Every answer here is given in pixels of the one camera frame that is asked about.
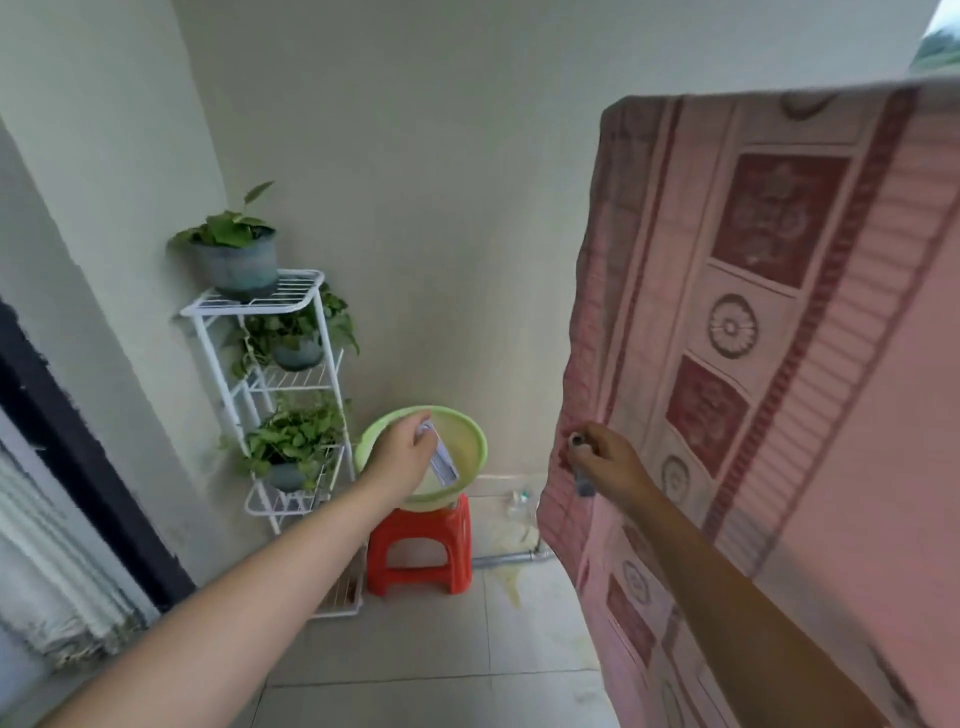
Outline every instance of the green bowl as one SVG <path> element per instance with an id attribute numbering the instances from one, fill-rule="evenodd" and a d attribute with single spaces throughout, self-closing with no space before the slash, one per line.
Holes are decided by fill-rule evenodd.
<path id="1" fill-rule="evenodd" d="M 487 438 L 484 437 L 480 425 L 455 409 L 423 405 L 398 409 L 370 425 L 353 451 L 353 461 L 356 463 L 357 470 L 363 470 L 370 458 L 376 438 L 387 428 L 387 425 L 424 409 L 429 409 L 433 413 L 430 421 L 437 428 L 440 439 L 444 441 L 460 477 L 453 485 L 440 488 L 436 476 L 428 469 L 418 489 L 400 505 L 400 508 L 405 511 L 435 511 L 453 503 L 473 482 L 487 462 Z"/>

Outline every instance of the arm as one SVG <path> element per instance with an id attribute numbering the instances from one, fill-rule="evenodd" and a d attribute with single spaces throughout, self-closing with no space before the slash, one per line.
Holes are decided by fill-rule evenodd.
<path id="1" fill-rule="evenodd" d="M 636 523 L 743 728 L 881 728 L 874 704 L 660 492 L 626 438 L 589 423 L 570 464 Z"/>
<path id="2" fill-rule="evenodd" d="M 432 431 L 415 443 L 428 416 L 386 430 L 348 491 L 184 601 L 43 728 L 227 726 L 364 539 L 420 484 L 437 446 Z"/>

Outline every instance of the forearm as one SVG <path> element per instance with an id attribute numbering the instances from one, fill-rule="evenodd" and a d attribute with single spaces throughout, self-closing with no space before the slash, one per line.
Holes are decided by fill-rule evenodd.
<path id="1" fill-rule="evenodd" d="M 879 728 L 863 692 L 646 479 L 628 516 L 647 537 L 743 728 Z"/>
<path id="2" fill-rule="evenodd" d="M 44 728 L 226 726 L 402 493 L 377 476 L 183 602 Z"/>

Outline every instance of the pink bedsheet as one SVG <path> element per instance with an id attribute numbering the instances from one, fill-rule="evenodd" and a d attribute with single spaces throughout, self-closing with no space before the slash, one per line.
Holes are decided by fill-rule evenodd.
<path id="1" fill-rule="evenodd" d="M 560 431 L 651 475 L 890 717 L 960 725 L 960 84 L 602 117 L 540 528 L 624 726 L 737 725 Z"/>

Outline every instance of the white metal plant stand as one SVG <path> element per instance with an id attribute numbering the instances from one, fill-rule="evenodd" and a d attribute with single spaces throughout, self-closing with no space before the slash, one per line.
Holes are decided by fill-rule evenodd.
<path id="1" fill-rule="evenodd" d="M 267 298 L 239 303 L 225 298 L 211 288 L 180 312 L 180 315 L 193 321 L 197 338 L 203 347 L 230 425 L 245 455 L 250 454 L 246 440 L 248 427 L 260 425 L 263 420 L 262 413 L 270 414 L 276 411 L 274 393 L 330 390 L 336 398 L 341 415 L 344 416 L 344 440 L 339 445 L 331 446 L 337 450 L 336 457 L 324 460 L 333 465 L 331 468 L 324 466 L 321 469 L 316 487 L 312 491 L 281 493 L 251 473 L 253 485 L 247 495 L 247 513 L 269 519 L 275 534 L 280 533 L 285 519 L 305 516 L 330 499 L 345 458 L 350 480 L 356 477 L 353 468 L 353 447 L 350 444 L 344 412 L 344 398 L 340 391 L 339 372 L 344 352 L 342 349 L 335 352 L 330 344 L 324 305 L 320 295 L 324 274 L 312 270 L 280 270 L 279 273 L 276 291 Z M 261 367 L 254 360 L 245 374 L 230 386 L 217 351 L 210 340 L 208 332 L 210 326 L 221 316 L 235 316 L 243 326 L 244 318 L 247 316 L 293 313 L 311 304 L 317 311 L 321 343 L 324 346 L 324 361 L 304 372 L 286 372 L 276 365 Z M 257 405 L 254 395 L 260 399 L 260 406 Z M 363 591 L 364 559 L 362 556 L 361 552 L 353 559 L 327 595 L 315 617 L 342 617 L 359 611 Z"/>

